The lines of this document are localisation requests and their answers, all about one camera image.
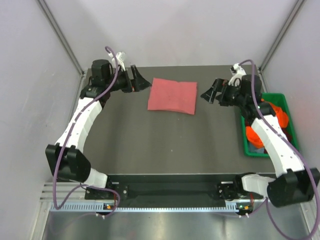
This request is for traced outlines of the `pink t shirt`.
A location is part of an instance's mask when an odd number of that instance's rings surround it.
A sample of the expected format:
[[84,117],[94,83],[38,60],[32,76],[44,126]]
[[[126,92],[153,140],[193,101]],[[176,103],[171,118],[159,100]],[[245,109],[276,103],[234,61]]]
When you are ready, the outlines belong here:
[[147,109],[149,111],[169,111],[194,115],[197,88],[196,82],[154,78]]

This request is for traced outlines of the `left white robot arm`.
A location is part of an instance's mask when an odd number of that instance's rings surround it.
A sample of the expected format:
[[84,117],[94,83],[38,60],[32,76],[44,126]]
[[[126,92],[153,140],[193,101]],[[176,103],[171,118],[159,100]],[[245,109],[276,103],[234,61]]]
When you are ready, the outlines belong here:
[[108,176],[92,168],[84,156],[84,145],[91,127],[103,110],[111,92],[134,93],[151,87],[135,65],[130,67],[133,78],[126,69],[118,66],[114,72],[106,59],[94,60],[88,84],[81,90],[76,110],[61,137],[49,144],[45,155],[55,180],[79,182],[96,187],[102,198],[109,198],[114,191]]

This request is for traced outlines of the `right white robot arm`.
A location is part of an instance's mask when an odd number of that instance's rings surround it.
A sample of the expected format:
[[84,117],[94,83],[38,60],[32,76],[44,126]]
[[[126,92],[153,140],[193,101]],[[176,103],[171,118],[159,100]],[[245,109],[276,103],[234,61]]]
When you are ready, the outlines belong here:
[[302,156],[289,143],[274,109],[262,96],[262,83],[257,75],[237,76],[234,83],[217,78],[201,98],[210,104],[217,100],[220,106],[238,107],[272,161],[274,178],[257,173],[236,177],[233,192],[237,197],[256,193],[268,198],[277,208],[320,199],[319,170],[307,169]]

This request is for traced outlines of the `light blue t shirt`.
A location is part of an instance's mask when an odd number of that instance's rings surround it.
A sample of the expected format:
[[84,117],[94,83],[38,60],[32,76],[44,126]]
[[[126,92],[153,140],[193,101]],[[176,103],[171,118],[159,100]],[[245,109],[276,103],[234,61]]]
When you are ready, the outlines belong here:
[[252,153],[255,153],[255,154],[265,154],[265,148],[264,147],[261,147],[261,148],[253,148],[251,150]]

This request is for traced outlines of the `green plastic bin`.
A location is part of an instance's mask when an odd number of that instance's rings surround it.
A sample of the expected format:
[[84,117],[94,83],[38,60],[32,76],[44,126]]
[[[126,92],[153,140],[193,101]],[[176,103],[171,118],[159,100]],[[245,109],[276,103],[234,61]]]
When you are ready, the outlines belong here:
[[[263,93],[262,99],[271,104],[287,140],[298,150],[298,140],[285,96],[282,93]],[[262,141],[258,140],[258,135],[243,117],[241,117],[241,128],[244,154],[249,157],[268,158],[269,155]]]

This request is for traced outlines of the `orange t shirt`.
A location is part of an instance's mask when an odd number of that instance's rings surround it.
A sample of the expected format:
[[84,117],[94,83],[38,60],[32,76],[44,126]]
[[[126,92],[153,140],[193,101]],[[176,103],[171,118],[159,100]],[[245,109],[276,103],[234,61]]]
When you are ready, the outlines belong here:
[[[268,102],[273,110],[275,111],[275,114],[278,119],[279,126],[281,127],[282,131],[286,129],[289,125],[289,117],[288,115],[283,111],[283,109],[280,106],[276,106],[271,102]],[[249,123],[245,120],[245,135],[249,143],[251,143],[255,148],[263,148],[263,142],[258,137],[258,135],[254,132],[254,130],[250,127]]]

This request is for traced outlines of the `maroon t shirt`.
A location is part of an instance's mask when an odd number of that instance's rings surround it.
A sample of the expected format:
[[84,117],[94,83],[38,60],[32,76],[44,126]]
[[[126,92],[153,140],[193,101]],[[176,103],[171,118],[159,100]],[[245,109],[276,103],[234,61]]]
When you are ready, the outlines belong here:
[[283,132],[284,132],[284,134],[285,134],[285,136],[286,136],[287,140],[291,143],[291,142],[292,142],[292,140],[293,140],[292,135],[291,135],[291,134],[290,134],[286,129],[284,129],[284,130],[283,130]]

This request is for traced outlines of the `left aluminium frame post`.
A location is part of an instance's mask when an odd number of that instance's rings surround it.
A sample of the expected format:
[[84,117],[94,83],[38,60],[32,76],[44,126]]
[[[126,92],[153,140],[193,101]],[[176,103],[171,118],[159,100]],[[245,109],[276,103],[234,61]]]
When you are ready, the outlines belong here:
[[83,68],[81,67],[79,61],[77,60],[67,38],[65,37],[63,31],[61,30],[55,16],[53,15],[49,5],[47,4],[47,2],[45,0],[36,0],[35,1],[40,10],[43,12],[45,18],[47,19],[49,25],[51,26],[54,34],[56,35],[56,37],[58,38],[62,48],[64,49],[64,51],[66,52],[67,56],[69,57],[70,61],[72,62],[73,66],[75,67],[76,71],[83,76],[85,71],[83,70]]

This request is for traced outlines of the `aluminium frame post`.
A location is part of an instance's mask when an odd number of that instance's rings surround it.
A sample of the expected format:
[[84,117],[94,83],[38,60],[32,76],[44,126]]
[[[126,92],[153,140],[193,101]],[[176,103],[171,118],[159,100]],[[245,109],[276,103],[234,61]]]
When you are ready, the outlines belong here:
[[284,40],[287,32],[289,31],[290,27],[292,26],[293,22],[295,21],[296,17],[298,16],[299,12],[302,10],[306,0],[295,0],[294,5],[289,11],[288,16],[285,18],[284,23],[281,25],[279,32],[277,33],[274,41],[272,42],[269,50],[267,51],[265,57],[263,58],[261,64],[258,67],[260,73],[262,73],[268,66],[269,62],[271,61],[273,55],[276,53],[278,47]]
[[67,38],[65,37],[63,31],[61,30],[55,16],[53,15],[49,5],[47,4],[47,2],[45,0],[36,0],[35,1],[40,10],[43,12],[45,18],[47,19],[49,25],[51,26],[54,34],[56,35],[56,37],[58,38],[62,48],[64,49],[64,51],[66,52],[67,56],[69,57],[70,61],[72,62],[73,66],[75,67],[76,71],[83,76],[85,71],[83,70],[83,68],[81,67],[79,61],[77,60]]

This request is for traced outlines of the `right aluminium frame post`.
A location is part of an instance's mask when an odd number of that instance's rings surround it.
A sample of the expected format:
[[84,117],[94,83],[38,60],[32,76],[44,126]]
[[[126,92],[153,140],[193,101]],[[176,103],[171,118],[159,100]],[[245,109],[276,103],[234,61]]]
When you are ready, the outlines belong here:
[[281,25],[279,32],[277,33],[274,41],[272,42],[269,50],[267,51],[265,57],[263,58],[261,64],[258,67],[260,73],[262,73],[268,66],[269,62],[271,61],[273,55],[276,53],[278,47],[284,40],[287,32],[289,31],[290,27],[292,26],[293,22],[295,21],[296,17],[298,16],[299,12],[302,10],[306,0],[295,0],[294,5],[289,11],[288,16],[285,18],[284,23]]

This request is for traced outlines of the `aluminium front rail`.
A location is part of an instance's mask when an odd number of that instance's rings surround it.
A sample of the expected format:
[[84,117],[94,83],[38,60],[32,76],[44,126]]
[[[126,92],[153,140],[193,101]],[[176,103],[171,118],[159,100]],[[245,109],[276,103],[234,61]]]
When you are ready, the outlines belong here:
[[[57,182],[56,183],[56,200],[60,204],[68,195],[68,193],[79,186],[79,183],[76,182]],[[53,202],[53,183],[46,182],[42,189],[40,195],[40,201],[42,202]],[[75,189],[67,198],[68,202],[77,202],[85,199],[86,189],[78,187]]]

